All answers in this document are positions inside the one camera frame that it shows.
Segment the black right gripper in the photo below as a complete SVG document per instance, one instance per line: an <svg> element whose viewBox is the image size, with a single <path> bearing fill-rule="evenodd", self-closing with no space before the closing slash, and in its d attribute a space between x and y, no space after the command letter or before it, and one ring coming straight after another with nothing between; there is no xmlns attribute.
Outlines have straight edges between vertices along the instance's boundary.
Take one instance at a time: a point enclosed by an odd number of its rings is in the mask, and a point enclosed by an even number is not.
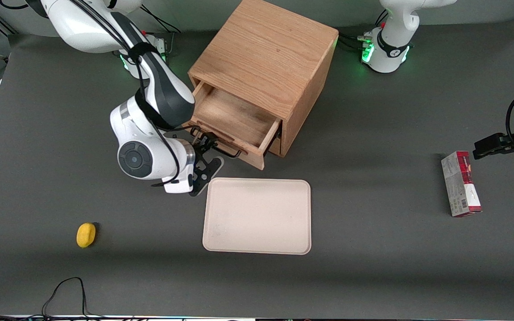
<svg viewBox="0 0 514 321"><path fill-rule="evenodd" d="M214 177L217 173L217 158L208 160L204 155L208 148L217 145L218 137L212 132L202 133L200 137L194 136L192 146L195 151L194 174L196 177Z"/></svg>

